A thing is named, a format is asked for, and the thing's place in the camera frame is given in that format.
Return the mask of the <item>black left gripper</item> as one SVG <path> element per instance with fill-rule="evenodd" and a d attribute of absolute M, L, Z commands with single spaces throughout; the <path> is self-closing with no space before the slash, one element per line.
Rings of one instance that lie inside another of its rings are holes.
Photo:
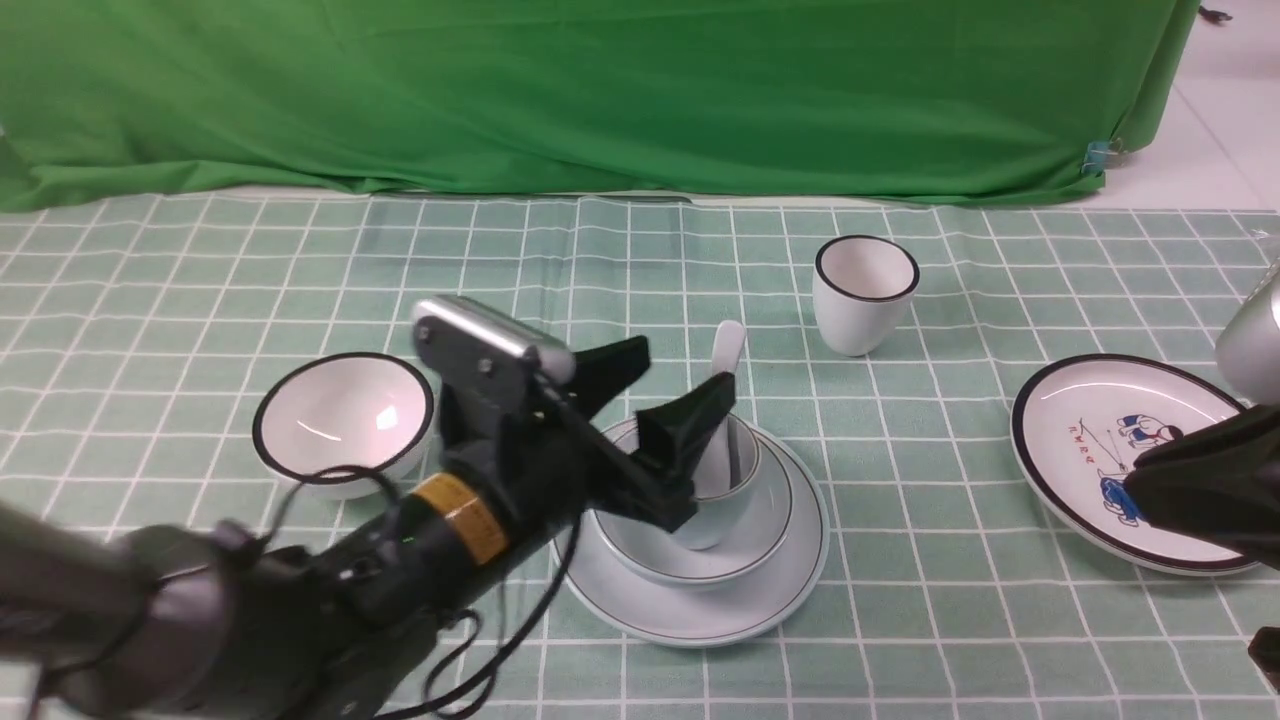
<path fill-rule="evenodd" d="M 561 348 L 559 384 L 536 360 L 481 345 L 435 352 L 435 510 L 471 560 L 525 557 L 589 509 L 668 533 L 695 515 L 692 475 L 721 421 L 717 379 L 636 413 L 631 451 L 593 425 L 650 365 L 644 336 Z"/>

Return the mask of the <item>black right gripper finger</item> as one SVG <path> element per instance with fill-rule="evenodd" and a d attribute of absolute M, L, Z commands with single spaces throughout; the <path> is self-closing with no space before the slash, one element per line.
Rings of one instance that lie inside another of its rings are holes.
<path fill-rule="evenodd" d="M 1152 527 L 1277 569 L 1277 406 L 1249 407 L 1143 452 L 1125 488 Z"/>

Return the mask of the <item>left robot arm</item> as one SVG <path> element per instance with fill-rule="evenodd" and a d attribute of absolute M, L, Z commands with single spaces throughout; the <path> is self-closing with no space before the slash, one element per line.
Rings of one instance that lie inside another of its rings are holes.
<path fill-rule="evenodd" d="M 46 698 L 92 719 L 380 719 L 444 629 L 590 509 L 662 530 L 695 514 L 694 474 L 736 401 L 721 372 L 636 415 L 625 452 L 593 418 L 650 366 L 634 337 L 557 363 L 421 328 L 442 378 L 442 469 L 321 553 L 270 548 L 234 521 L 145 527 L 110 544 L 3 507 L 3 657 L 35 664 Z"/>

